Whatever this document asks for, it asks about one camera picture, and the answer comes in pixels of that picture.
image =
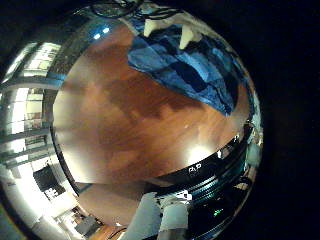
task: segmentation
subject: blue blanket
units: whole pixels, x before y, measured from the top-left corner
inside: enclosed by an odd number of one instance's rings
[[[157,83],[199,100],[229,115],[236,104],[238,84],[247,78],[232,54],[218,39],[206,36],[179,50],[181,27],[171,26],[133,39],[129,65]]]

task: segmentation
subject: green light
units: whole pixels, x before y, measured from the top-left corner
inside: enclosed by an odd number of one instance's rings
[[[223,209],[215,210],[213,213],[213,216],[215,216],[215,217],[218,216],[222,211],[223,211]]]

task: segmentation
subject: wooden floor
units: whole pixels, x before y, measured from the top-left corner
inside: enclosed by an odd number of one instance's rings
[[[102,226],[95,234],[93,234],[89,240],[107,240],[108,237],[113,234],[115,228],[110,226]],[[123,231],[120,231],[119,233],[115,234],[111,240],[116,240],[120,237],[121,233]]]
[[[54,126],[78,182],[128,183],[165,175],[216,152],[248,117],[245,89],[229,117],[131,69],[122,25],[78,59],[54,104]]]

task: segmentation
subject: white object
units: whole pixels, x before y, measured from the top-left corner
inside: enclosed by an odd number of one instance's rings
[[[199,42],[201,39],[201,33],[195,28],[191,27],[190,25],[183,25],[179,48],[183,50],[190,42]]]
[[[154,30],[164,29],[173,24],[173,19],[167,18],[163,20],[146,19],[144,24],[143,35],[149,37]]]

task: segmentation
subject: black background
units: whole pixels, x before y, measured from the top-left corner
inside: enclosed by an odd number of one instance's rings
[[[0,75],[32,29],[84,2],[2,2]],[[320,239],[319,8],[294,0],[156,2],[184,8],[225,37],[262,103],[265,145],[257,183],[219,239]]]

